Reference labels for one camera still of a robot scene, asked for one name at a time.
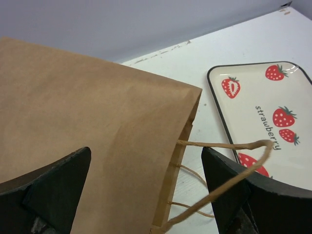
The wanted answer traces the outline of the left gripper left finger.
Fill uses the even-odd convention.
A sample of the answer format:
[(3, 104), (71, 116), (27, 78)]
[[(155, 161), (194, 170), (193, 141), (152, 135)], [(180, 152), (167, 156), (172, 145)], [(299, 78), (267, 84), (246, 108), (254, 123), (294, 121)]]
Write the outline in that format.
[(91, 162), (89, 147), (0, 185), (2, 234), (68, 234)]

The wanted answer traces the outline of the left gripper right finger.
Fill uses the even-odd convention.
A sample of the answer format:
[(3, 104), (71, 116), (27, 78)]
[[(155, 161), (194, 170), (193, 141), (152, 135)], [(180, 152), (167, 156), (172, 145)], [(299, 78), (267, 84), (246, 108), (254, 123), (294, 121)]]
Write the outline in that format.
[(212, 203), (221, 234), (310, 234), (312, 193), (257, 172)]

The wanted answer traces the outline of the brown paper bag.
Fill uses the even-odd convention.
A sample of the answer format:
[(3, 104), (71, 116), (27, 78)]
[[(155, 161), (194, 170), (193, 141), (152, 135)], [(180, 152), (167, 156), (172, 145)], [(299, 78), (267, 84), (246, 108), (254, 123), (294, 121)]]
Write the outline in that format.
[(101, 59), (0, 40), (0, 183), (89, 147), (70, 234), (164, 234), (254, 173), (260, 160), (169, 219), (201, 89)]

